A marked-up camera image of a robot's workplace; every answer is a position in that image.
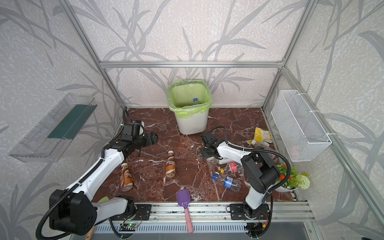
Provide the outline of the crushed blue label bottle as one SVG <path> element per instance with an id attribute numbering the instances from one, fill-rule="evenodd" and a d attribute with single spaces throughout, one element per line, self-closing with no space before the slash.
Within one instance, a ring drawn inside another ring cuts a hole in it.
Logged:
<path id="1" fill-rule="evenodd" d="M 238 179 L 234 179 L 227 175 L 218 175 L 213 174 L 212 179 L 214 180 L 216 185 L 223 186 L 227 189 L 232 190 L 233 192 L 239 192 L 241 190 L 241 181 Z"/>

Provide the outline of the brown tea bottle white cap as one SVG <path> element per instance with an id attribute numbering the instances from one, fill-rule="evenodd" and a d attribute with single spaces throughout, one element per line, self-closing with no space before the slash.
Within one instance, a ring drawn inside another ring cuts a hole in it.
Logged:
<path id="1" fill-rule="evenodd" d="M 173 178 L 176 175 L 176 162 L 174 151 L 168 151 L 168 159 L 165 167 L 166 177 Z"/>

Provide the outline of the orange cap orange label bottle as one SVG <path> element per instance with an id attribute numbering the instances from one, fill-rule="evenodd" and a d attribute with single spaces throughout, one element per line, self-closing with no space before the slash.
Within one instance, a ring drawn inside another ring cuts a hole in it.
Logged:
<path id="1" fill-rule="evenodd" d="M 210 168 L 216 168 L 218 164 L 218 160 L 215 157 L 209 157 L 207 158 L 207 163 Z"/>

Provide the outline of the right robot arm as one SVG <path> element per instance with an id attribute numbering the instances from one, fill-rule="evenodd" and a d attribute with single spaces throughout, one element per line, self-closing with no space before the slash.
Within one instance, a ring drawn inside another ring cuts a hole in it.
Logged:
<path id="1" fill-rule="evenodd" d="M 234 145 L 228 141 L 228 131 L 225 131 L 223 139 L 217 139 L 213 132 L 207 131 L 201 135 L 204 148 L 201 150 L 205 160 L 217 159 L 220 164 L 238 163 L 245 171 L 248 182 L 251 185 L 243 206 L 244 214 L 248 219 L 255 219 L 262 207 L 266 206 L 267 198 L 272 197 L 272 192 L 284 185 L 292 173 L 292 167 L 282 154 L 265 150 L 263 148 L 245 148 Z M 279 182 L 281 171 L 270 157 L 279 157 L 287 165 L 287 175 Z"/>

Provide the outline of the white trash bin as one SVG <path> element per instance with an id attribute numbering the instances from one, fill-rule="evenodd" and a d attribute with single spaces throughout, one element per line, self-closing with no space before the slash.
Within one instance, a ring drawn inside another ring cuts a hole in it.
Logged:
<path id="1" fill-rule="evenodd" d="M 182 119 L 176 116 L 176 121 L 180 133 L 183 135 L 202 133 L 207 127 L 208 115 L 209 110 L 206 110 L 204 113 L 193 114 L 191 117 L 186 119 Z"/>

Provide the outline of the green bin liner bag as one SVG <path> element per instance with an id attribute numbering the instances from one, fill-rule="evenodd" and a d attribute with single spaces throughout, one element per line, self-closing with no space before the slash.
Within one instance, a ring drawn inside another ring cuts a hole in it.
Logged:
<path id="1" fill-rule="evenodd" d="M 198 98 L 200 104 L 194 105 L 194 98 Z M 167 103 L 177 117 L 186 119 L 193 114 L 209 110 L 213 104 L 213 97 L 205 81 L 185 80 L 168 86 Z"/>

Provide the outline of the white yellow label bottle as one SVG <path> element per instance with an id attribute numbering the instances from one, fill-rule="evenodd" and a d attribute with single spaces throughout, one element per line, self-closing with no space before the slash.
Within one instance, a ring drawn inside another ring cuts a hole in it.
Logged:
<path id="1" fill-rule="evenodd" d="M 225 165 L 225 164 L 230 163 L 232 161 L 233 160 L 228 159 L 228 158 L 217 159 L 217 162 L 218 162 L 219 165 Z"/>

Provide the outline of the pink label yellow cap bottle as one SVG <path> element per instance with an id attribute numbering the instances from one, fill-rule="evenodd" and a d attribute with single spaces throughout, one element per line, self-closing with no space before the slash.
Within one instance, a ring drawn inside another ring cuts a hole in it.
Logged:
<path id="1" fill-rule="evenodd" d="M 222 175 L 243 175 L 244 174 L 244 168 L 241 164 L 237 162 L 230 162 L 227 163 L 224 168 L 220 168 L 220 173 Z"/>

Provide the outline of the clear bottle near wrapper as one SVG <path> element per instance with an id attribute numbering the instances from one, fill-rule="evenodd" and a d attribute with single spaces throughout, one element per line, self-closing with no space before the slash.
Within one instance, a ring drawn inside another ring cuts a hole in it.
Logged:
<path id="1" fill-rule="evenodd" d="M 256 142 L 255 140 L 252 140 L 249 142 L 250 146 L 253 146 L 254 148 L 263 148 L 265 150 L 273 151 L 274 149 L 271 148 L 270 144 L 267 142 Z"/>

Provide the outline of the yellow snack wrapper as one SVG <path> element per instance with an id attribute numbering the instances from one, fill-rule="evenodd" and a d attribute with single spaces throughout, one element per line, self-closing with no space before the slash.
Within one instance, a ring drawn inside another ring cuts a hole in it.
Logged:
<path id="1" fill-rule="evenodd" d="M 254 138 L 248 141 L 248 144 L 255 144 L 266 142 L 268 144 L 273 143 L 272 136 L 269 131 L 265 131 L 261 128 L 255 128 Z"/>

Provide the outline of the purple pink silicone spatula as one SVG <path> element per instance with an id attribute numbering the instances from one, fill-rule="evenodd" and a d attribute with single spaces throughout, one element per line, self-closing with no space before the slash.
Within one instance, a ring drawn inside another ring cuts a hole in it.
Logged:
<path id="1" fill-rule="evenodd" d="M 190 196 L 189 190 L 184 189 L 184 190 L 178 191 L 177 201 L 178 201 L 178 205 L 184 208 L 187 231 L 189 234 L 191 234 L 194 232 L 194 229 L 193 229 L 190 213 L 188 210 L 189 203 L 191 202 L 191 196 Z"/>

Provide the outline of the aluminium front rail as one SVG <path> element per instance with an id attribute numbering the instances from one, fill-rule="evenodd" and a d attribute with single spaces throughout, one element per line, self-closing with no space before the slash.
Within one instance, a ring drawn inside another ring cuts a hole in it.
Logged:
<path id="1" fill-rule="evenodd" d="M 148 221 L 144 223 L 183 223 L 185 221 L 184 208 L 176 202 L 136 203 L 152 205 Z M 229 222 L 266 222 L 263 220 L 231 220 L 231 214 L 226 211 L 230 204 L 237 202 L 192 202 L 189 213 L 192 223 L 229 223 Z M 315 217 L 307 202 L 274 202 L 271 217 L 268 221 L 274 223 L 314 222 Z"/>

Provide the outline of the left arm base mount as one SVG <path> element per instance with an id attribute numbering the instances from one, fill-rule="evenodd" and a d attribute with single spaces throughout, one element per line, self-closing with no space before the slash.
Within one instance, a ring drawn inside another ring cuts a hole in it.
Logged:
<path id="1" fill-rule="evenodd" d="M 126 211 L 120 215 L 120 220 L 126 221 L 148 221 L 152 205 L 138 204 L 128 205 Z"/>

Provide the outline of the clear acrylic wall shelf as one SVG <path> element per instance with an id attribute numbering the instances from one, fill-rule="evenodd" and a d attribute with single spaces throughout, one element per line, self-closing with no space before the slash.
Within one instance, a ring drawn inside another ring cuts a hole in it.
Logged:
<path id="1" fill-rule="evenodd" d="M 96 109 L 94 97 L 67 94 L 9 153 L 24 163 L 55 163 Z"/>

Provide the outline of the green wooden-handled spatula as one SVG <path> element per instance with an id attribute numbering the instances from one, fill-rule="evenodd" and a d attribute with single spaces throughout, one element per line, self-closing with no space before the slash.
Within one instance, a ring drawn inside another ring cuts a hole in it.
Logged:
<path id="1" fill-rule="evenodd" d="M 109 200 L 108 197 L 103 197 L 102 199 L 100 199 L 100 200 L 98 201 L 98 203 L 106 202 L 106 201 L 108 201 L 108 200 Z M 93 233 L 94 233 L 94 231 L 95 231 L 95 228 L 96 228 L 96 226 L 93 226 L 93 227 L 90 229 L 90 231 L 86 234 L 85 240 L 91 240 L 91 239 L 92 239 L 92 236 L 93 236 Z"/>

